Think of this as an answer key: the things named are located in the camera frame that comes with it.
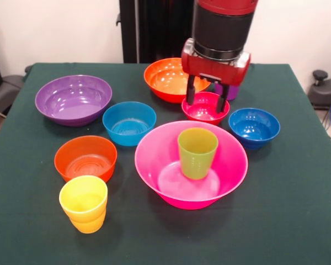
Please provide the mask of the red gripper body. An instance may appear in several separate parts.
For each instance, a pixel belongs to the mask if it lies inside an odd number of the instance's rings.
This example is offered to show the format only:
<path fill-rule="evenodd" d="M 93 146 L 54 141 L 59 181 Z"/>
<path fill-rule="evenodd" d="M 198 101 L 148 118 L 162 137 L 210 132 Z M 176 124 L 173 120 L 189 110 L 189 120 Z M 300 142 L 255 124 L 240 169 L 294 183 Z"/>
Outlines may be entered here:
<path fill-rule="evenodd" d="M 227 61 L 205 58 L 195 51 L 194 39 L 186 40 L 181 53 L 183 71 L 189 75 L 205 78 L 212 83 L 240 85 L 249 69 L 251 54 L 242 51 L 239 57 Z"/>

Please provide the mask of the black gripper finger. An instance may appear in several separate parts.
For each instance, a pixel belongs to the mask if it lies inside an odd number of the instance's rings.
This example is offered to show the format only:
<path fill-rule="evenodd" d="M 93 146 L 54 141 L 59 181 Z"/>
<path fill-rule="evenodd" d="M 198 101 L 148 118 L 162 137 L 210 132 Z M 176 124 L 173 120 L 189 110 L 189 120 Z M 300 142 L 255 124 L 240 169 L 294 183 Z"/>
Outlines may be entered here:
<path fill-rule="evenodd" d="M 229 92 L 229 85 L 227 84 L 216 84 L 216 92 L 219 95 L 217 101 L 216 112 L 221 113 L 224 112 L 226 100 Z"/>
<path fill-rule="evenodd" d="M 194 103 L 194 98 L 195 98 L 194 80 L 195 80 L 195 76 L 189 75 L 186 86 L 186 97 L 185 97 L 185 100 L 188 105 L 192 105 Z"/>

